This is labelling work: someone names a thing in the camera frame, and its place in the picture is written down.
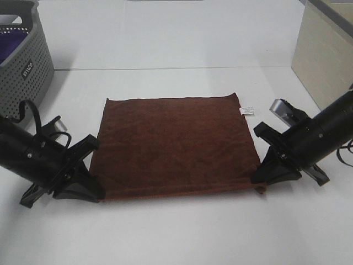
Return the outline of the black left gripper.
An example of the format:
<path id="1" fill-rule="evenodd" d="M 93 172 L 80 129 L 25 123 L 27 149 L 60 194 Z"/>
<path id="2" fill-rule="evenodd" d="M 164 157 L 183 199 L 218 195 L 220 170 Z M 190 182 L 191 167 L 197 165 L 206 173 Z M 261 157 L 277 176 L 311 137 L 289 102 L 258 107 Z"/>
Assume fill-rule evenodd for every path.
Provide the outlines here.
<path id="1" fill-rule="evenodd" d="M 105 189 L 92 176 L 83 159 L 99 148 L 99 140 L 88 135 L 72 147 L 56 150 L 59 144 L 48 146 L 54 153 L 43 153 L 23 162 L 20 175 L 33 184 L 22 195 L 21 205 L 33 205 L 42 195 L 55 199 L 77 199 L 96 203 L 105 198 Z"/>

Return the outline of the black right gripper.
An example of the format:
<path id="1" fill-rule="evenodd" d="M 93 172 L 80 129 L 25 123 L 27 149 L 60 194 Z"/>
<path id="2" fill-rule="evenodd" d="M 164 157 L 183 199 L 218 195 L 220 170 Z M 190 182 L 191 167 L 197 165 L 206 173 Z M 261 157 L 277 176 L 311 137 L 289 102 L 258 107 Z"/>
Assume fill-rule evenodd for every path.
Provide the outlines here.
<path id="1" fill-rule="evenodd" d="M 284 136 L 265 123 L 254 128 L 255 135 L 266 141 L 270 147 L 261 165 L 251 176 L 252 183 L 267 183 L 267 185 L 297 181 L 306 172 L 319 186 L 329 182 L 327 174 L 317 165 L 307 166 L 291 148 Z"/>

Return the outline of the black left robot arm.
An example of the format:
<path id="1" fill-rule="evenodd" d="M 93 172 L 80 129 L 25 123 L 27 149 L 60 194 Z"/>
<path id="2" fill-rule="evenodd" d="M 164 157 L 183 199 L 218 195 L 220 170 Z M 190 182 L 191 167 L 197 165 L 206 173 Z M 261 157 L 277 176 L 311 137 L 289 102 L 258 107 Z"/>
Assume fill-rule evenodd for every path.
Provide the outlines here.
<path id="1" fill-rule="evenodd" d="M 32 183 L 20 200 L 27 208 L 44 194 L 94 203 L 105 199 L 105 189 L 83 162 L 98 149 L 99 140 L 88 135 L 66 147 L 55 140 L 59 135 L 46 131 L 32 135 L 1 118 L 1 166 Z"/>

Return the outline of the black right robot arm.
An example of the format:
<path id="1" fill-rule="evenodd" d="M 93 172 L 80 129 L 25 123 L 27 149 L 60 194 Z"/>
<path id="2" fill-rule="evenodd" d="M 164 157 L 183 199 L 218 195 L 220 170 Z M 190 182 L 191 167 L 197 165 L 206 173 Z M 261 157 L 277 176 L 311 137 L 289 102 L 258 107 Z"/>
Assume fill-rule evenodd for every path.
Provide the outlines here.
<path id="1" fill-rule="evenodd" d="M 319 186 L 329 182 L 317 163 L 352 140 L 352 92 L 346 92 L 313 118 L 284 99 L 274 100 L 270 111 L 289 129 L 280 133 L 264 122 L 254 128 L 256 136 L 270 147 L 251 182 L 271 185 L 296 181 L 301 172 Z"/>

